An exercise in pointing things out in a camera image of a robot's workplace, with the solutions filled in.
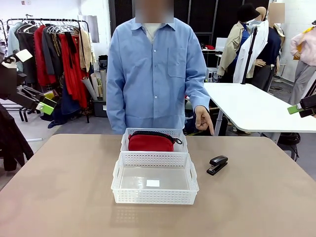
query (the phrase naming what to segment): rolled paper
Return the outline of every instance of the rolled paper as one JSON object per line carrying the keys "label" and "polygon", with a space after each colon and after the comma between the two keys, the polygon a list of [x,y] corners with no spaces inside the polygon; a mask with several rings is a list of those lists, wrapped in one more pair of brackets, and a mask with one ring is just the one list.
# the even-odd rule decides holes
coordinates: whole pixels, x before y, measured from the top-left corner
{"label": "rolled paper", "polygon": [[94,92],[97,95],[97,97],[99,97],[98,80],[97,80],[97,76],[95,75],[95,73],[91,74],[91,80],[92,80]]}
{"label": "rolled paper", "polygon": [[98,86],[98,91],[99,91],[100,97],[102,97],[102,86],[101,85]]}
{"label": "rolled paper", "polygon": [[101,83],[102,83],[102,96],[103,101],[107,101],[107,72],[105,70],[100,71]]}
{"label": "rolled paper", "polygon": [[88,78],[88,77],[84,77],[81,81],[83,82],[83,84],[85,85],[85,87],[87,87],[87,89],[88,89],[88,91],[89,91],[89,93],[90,93],[92,99],[93,99],[93,100],[98,100],[98,97],[97,97],[97,95],[96,95],[95,92],[94,92],[94,89],[93,89],[93,87],[92,87],[92,84],[91,84],[89,78]]}

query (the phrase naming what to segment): pink garment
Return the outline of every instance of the pink garment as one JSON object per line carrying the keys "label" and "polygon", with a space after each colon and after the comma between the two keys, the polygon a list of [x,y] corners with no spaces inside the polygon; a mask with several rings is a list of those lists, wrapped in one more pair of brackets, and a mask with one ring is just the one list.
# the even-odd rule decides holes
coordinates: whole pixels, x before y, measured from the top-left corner
{"label": "pink garment", "polygon": [[301,61],[316,66],[316,27],[310,32],[301,33],[291,40],[291,54],[298,52],[297,46],[302,43]]}

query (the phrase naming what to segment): shirt collar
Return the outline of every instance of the shirt collar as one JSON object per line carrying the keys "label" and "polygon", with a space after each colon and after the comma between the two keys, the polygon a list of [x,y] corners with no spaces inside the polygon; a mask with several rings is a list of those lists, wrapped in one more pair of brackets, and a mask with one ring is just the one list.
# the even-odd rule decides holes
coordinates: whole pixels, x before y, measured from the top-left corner
{"label": "shirt collar", "polygon": [[[174,23],[162,23],[161,28],[166,26],[166,25],[170,26],[174,31],[176,30]],[[132,20],[132,31],[138,30],[142,26],[143,26],[142,23],[135,22],[135,18]]]}

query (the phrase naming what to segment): black pole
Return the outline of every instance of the black pole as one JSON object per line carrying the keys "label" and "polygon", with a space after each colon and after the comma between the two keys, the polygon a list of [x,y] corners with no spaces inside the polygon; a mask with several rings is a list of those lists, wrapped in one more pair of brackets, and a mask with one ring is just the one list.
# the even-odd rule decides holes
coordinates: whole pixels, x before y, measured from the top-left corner
{"label": "black pole", "polygon": [[256,39],[256,36],[257,36],[257,32],[258,32],[258,28],[255,27],[254,28],[254,32],[253,32],[252,42],[251,42],[250,49],[249,49],[249,54],[248,54],[248,59],[247,59],[247,63],[246,63],[246,68],[245,68],[245,72],[243,74],[243,78],[242,78],[242,83],[241,84],[246,84],[247,71],[248,71],[248,68],[249,68],[249,63],[250,63],[250,59],[251,59],[251,55],[252,55],[252,49],[253,49],[253,45],[255,44],[255,39]]}
{"label": "black pole", "polygon": [[8,46],[8,39],[6,38],[4,25],[3,25],[3,22],[1,20],[0,20],[0,22],[1,22],[1,25],[2,25],[2,30],[3,30],[3,34],[4,34],[4,40],[5,40],[6,46]]}

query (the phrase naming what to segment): white label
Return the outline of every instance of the white label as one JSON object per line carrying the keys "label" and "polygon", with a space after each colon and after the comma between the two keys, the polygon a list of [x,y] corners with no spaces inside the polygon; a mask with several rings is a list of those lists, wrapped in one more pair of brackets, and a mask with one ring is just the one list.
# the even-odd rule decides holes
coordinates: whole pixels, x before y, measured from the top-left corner
{"label": "white label", "polygon": [[160,187],[160,180],[150,180],[148,179],[146,181],[147,187]]}

